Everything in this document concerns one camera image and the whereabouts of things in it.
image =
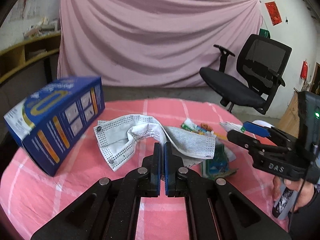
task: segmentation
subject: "pink sheet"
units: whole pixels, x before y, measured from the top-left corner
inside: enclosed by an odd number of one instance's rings
[[[110,86],[194,87],[199,69],[219,68],[243,80],[236,58],[259,33],[259,0],[61,0],[58,76],[102,76]]]
[[[152,115],[161,124],[176,127],[189,117],[196,123],[209,124],[221,135],[226,135],[226,132],[219,122],[241,124],[232,114],[217,105],[163,98],[107,102],[99,119],[111,120],[132,113]],[[153,153],[155,140],[149,138],[141,141],[135,155],[113,172],[100,153],[93,132],[95,125],[96,122],[77,142],[54,178],[37,168],[22,149],[17,151],[5,170],[0,184],[0,204],[24,239],[29,240],[36,230],[100,178],[114,180],[124,177],[129,171],[138,168],[145,156]],[[252,168],[252,158],[246,150],[228,142],[227,146],[237,157],[230,166],[239,168],[236,175],[228,178],[229,182],[274,219],[271,214],[273,176]],[[287,221],[275,221],[283,228],[286,227]],[[141,200],[136,239],[189,239],[184,199],[167,198],[163,182],[160,197]]]

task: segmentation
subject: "cardboard box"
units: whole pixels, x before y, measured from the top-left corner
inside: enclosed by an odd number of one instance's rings
[[[25,98],[4,119],[15,141],[36,165],[54,176],[104,108],[100,77],[70,77]]]

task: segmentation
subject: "face mask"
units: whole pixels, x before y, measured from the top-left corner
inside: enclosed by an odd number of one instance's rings
[[[214,156],[214,137],[162,126],[157,119],[147,115],[129,114],[111,121],[98,121],[94,133],[100,151],[113,171],[134,155],[135,146],[140,140],[149,137],[155,138],[162,146],[170,141],[177,150],[175,155],[182,157],[186,167],[204,159],[213,159]]]

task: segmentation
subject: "white label on box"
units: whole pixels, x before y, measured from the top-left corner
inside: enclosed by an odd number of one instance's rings
[[[71,123],[79,115],[79,111],[76,103],[73,103],[64,112],[66,113],[69,123]]]
[[[81,97],[81,103],[83,109],[85,109],[91,103],[90,91],[88,93],[85,93],[84,96]]]
[[[88,109],[84,111],[85,118],[87,122],[94,116],[93,107],[89,106]]]
[[[76,136],[78,132],[82,129],[83,125],[80,117],[78,117],[73,124],[71,125],[71,130],[73,131],[73,135]]]
[[[32,130],[32,128],[24,121],[22,116],[22,109],[25,101],[26,100],[24,99],[4,115],[4,119],[8,125],[21,140],[23,140]]]

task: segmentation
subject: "plaid tablecloth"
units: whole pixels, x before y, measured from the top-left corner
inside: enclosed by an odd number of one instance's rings
[[[145,114],[154,116],[162,125],[179,127],[188,117],[198,124],[207,123],[215,132],[224,136],[226,132],[219,122],[241,124],[232,114],[210,103],[160,98],[107,102],[105,105],[100,120],[112,120],[126,114]],[[36,230],[100,178],[122,178],[141,166],[145,156],[153,153],[155,140],[149,138],[141,141],[135,155],[113,172],[100,153],[93,132],[95,125],[96,122],[87,129],[53,178],[37,168],[23,149],[17,151],[5,170],[0,184],[0,204],[24,239],[30,239]],[[228,178],[229,182],[274,219],[271,214],[273,176],[252,168],[252,158],[246,150],[229,142],[226,145],[237,157],[230,164],[231,168],[239,168],[236,175]],[[141,200],[136,239],[187,240],[189,236],[184,199],[167,198],[164,195],[164,183],[161,183],[160,197]],[[286,228],[286,220],[275,222]]]

